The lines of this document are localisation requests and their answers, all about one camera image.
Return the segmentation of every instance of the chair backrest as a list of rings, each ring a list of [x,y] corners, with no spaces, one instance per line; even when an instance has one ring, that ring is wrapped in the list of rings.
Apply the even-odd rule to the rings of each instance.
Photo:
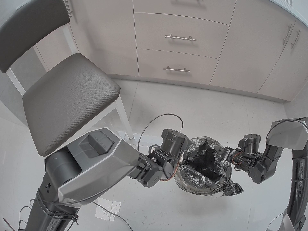
[[[10,66],[55,29],[70,22],[63,0],[32,0],[0,28],[0,70]]]

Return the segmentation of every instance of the white chair frame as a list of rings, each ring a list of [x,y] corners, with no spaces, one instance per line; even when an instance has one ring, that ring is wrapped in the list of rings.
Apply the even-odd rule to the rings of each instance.
[[[62,30],[65,36],[65,39],[71,49],[72,54],[79,53],[77,46],[75,45],[75,41],[71,35],[71,32],[68,28],[68,24],[62,26]],[[12,69],[9,68],[7,70],[7,75],[9,76],[10,80],[14,84],[14,86],[17,88],[17,90],[20,92],[20,94],[23,96],[25,94],[25,89],[19,82],[19,80],[16,78],[15,74],[13,73]],[[77,131],[71,138],[69,138],[65,143],[68,144],[71,141],[75,140],[76,138],[80,137],[84,133],[86,133],[91,127],[93,127],[98,121],[100,121],[103,117],[105,117],[107,114],[109,114],[112,110],[116,109],[120,119],[126,129],[126,133],[130,139],[134,137],[132,128],[129,124],[121,96],[119,95],[118,99],[114,101],[112,104],[110,104],[107,108],[105,108],[102,112],[100,112],[97,116],[95,116],[92,120],[90,120],[86,125],[84,125],[79,131]]]

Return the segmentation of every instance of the robotic arm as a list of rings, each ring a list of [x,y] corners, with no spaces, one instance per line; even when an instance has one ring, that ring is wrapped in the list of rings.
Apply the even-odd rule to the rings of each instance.
[[[261,137],[245,135],[236,149],[216,148],[237,170],[255,183],[274,175],[283,148],[293,150],[293,175],[289,205],[279,231],[300,231],[308,201],[308,117],[272,123],[264,153]],[[97,199],[125,176],[152,187],[170,179],[182,153],[190,146],[186,135],[171,129],[162,133],[163,143],[144,155],[108,128],[89,132],[45,159],[45,175],[36,194],[25,231],[64,231],[78,220],[78,210]]]

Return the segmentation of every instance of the black trash bag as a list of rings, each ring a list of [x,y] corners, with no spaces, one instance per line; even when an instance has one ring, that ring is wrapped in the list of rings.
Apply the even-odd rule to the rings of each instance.
[[[231,164],[221,159],[214,149],[224,148],[209,137],[191,139],[183,163],[174,176],[179,188],[198,195],[212,195],[223,191],[223,196],[242,193],[242,187],[231,180]]]

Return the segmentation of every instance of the chair leg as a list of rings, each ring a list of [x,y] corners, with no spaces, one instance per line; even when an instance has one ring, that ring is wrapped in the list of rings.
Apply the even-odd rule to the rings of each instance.
[[[129,121],[128,121],[128,118],[127,118],[127,115],[126,115],[126,112],[125,112],[125,109],[124,109],[120,95],[119,95],[118,99],[115,101],[115,103],[116,103],[116,110],[117,110],[117,112],[120,116],[120,119],[121,119],[123,125],[125,126],[126,133],[127,133],[128,137],[130,139],[132,139],[134,137],[134,134],[133,134],[132,128],[129,124]]]

